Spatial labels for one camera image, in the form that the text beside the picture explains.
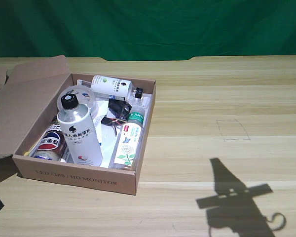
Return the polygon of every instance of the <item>white plastic bottle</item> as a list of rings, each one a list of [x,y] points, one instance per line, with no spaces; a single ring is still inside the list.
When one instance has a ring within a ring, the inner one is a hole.
[[[98,97],[129,102],[131,98],[141,98],[143,89],[135,87],[130,80],[110,78],[95,75],[92,79],[91,90]]]
[[[79,104],[74,94],[64,95],[61,103],[64,109],[59,111],[57,120],[74,163],[100,166],[102,152],[90,109],[84,104]]]

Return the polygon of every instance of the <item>black cable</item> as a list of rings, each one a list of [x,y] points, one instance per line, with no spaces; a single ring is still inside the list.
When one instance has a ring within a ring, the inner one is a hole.
[[[264,217],[267,222],[273,223],[277,216],[282,216],[283,221],[282,221],[282,224],[279,227],[272,229],[272,231],[280,231],[281,229],[283,229],[286,226],[286,222],[287,222],[286,217],[281,212],[275,212],[272,215],[271,220],[269,220],[266,216]]]
[[[116,126],[112,126],[112,129],[114,131],[115,137],[117,136],[117,130],[116,130]]]
[[[101,124],[111,127],[120,126],[127,121],[131,109],[132,106],[126,101],[110,99],[109,110],[115,117],[108,118],[104,116]]]
[[[208,226],[208,236],[212,237],[212,227]]]

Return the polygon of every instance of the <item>small white bottle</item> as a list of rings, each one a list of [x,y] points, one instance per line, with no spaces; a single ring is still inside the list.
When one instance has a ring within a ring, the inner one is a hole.
[[[95,75],[92,79],[91,90],[97,97],[129,102],[131,98],[141,98],[143,89],[135,87],[130,80],[110,78]]]

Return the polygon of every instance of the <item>bottle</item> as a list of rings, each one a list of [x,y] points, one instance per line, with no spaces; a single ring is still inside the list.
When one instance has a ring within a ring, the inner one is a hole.
[[[110,160],[109,168],[135,170],[138,159],[138,144],[143,134],[145,110],[133,106],[128,120],[121,127]]]
[[[130,80],[110,78],[95,75],[92,79],[91,90],[97,97],[129,102],[131,98],[141,98],[143,89],[135,87]]]
[[[57,120],[74,163],[100,166],[102,153],[89,107],[79,104],[74,94],[64,95],[61,103]]]

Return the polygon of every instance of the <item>black bottle cap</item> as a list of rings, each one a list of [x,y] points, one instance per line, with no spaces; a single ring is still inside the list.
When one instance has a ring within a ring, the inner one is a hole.
[[[143,91],[144,90],[142,88],[137,87],[135,91],[135,98],[141,99],[143,96]]]
[[[67,94],[61,97],[61,104],[65,110],[71,110],[78,106],[79,102],[75,94]]]

